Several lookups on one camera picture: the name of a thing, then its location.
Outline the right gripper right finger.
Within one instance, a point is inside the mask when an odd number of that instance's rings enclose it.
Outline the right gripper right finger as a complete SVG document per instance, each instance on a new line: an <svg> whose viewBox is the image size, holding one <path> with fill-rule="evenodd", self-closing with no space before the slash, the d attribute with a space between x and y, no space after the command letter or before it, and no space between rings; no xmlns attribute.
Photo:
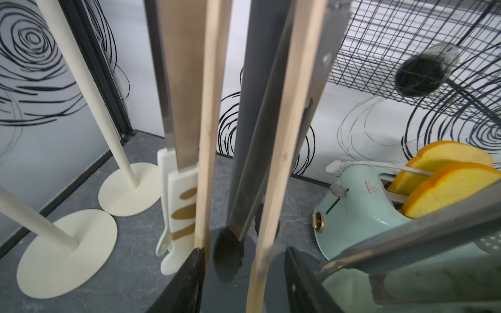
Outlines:
<svg viewBox="0 0 501 313"><path fill-rule="evenodd" d="M299 250L286 249L284 271L291 312L343 312L307 266Z"/></svg>

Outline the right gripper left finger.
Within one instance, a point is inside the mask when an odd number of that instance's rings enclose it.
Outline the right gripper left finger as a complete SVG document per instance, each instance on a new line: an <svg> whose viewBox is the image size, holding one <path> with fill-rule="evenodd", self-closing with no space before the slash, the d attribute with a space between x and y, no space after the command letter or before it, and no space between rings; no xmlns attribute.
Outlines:
<svg viewBox="0 0 501 313"><path fill-rule="evenodd" d="M147 312L200 312L205 272L205 249L196 248Z"/></svg>

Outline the large steel tongs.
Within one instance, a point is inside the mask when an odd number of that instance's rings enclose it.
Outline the large steel tongs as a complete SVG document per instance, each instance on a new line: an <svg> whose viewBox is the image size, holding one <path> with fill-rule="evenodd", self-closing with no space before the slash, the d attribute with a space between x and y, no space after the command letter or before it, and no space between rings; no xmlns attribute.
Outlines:
<svg viewBox="0 0 501 313"><path fill-rule="evenodd" d="M500 184L473 196L388 230L331 259L315 272L320 280L342 269L366 274L409 266L476 241L500 229Z"/></svg>

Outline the beige plastic tongs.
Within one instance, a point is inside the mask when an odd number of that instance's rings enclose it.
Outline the beige plastic tongs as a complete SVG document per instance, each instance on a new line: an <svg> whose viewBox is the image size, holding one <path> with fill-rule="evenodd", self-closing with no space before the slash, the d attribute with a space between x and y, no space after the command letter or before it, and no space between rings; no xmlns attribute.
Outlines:
<svg viewBox="0 0 501 313"><path fill-rule="evenodd" d="M266 185L262 218L259 225L255 256L247 287L217 293L213 286L204 289L204 300L217 304L218 312L230 312L237 303L246 312L262 312L271 263L274 237L284 202L299 137L308 88L317 60L318 47L326 15L331 12L328 1L294 1L296 4L283 96L273 145L270 174Z"/></svg>

